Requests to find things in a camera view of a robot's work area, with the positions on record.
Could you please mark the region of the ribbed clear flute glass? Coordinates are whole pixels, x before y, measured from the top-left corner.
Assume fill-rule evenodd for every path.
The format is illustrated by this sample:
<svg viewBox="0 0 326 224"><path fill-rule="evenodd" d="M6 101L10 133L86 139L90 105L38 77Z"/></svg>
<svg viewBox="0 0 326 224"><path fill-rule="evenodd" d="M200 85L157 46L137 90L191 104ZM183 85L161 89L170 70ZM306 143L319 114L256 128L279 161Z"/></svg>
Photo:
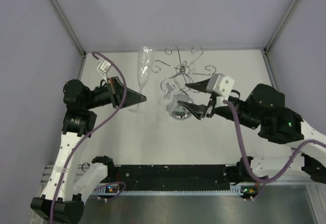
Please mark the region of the ribbed clear flute glass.
<svg viewBox="0 0 326 224"><path fill-rule="evenodd" d="M143 46L138 52L137 79L140 94L142 94L152 72L155 53L156 49L150 46Z"/></svg>

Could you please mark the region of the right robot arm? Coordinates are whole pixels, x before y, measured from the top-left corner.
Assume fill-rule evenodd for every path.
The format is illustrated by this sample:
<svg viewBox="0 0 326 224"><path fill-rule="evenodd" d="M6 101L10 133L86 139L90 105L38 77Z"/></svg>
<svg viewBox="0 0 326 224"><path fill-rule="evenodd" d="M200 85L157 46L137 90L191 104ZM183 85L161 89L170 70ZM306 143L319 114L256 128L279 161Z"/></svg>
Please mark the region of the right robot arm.
<svg viewBox="0 0 326 224"><path fill-rule="evenodd" d="M301 115L285 105L285 95L266 84L258 84L245 101L233 97L234 79L223 74L187 83L186 87L210 94L207 105L179 101L198 120L218 115L235 123L241 158L236 166L226 168L230 183L272 183L283 175L308 177L325 183L325 135L315 130ZM240 127L255 130L268 142L292 148L288 157L248 156Z"/></svg>

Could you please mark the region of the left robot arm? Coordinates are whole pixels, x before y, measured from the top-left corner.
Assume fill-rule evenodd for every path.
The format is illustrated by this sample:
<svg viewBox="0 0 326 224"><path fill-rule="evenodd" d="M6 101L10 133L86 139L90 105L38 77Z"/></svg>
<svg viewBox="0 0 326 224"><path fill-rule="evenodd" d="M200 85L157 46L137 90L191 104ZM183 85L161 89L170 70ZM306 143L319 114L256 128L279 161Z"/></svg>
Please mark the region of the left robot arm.
<svg viewBox="0 0 326 224"><path fill-rule="evenodd" d="M116 174L111 158L96 156L83 176L76 179L80 158L97 119L92 109L108 104L120 109L143 103L147 98L125 87L117 76L102 80L94 90L73 79L66 82L63 93L67 111L60 148L48 183L41 195L32 199L31 209L43 220L79 223L91 193L100 182L111 181Z"/></svg>

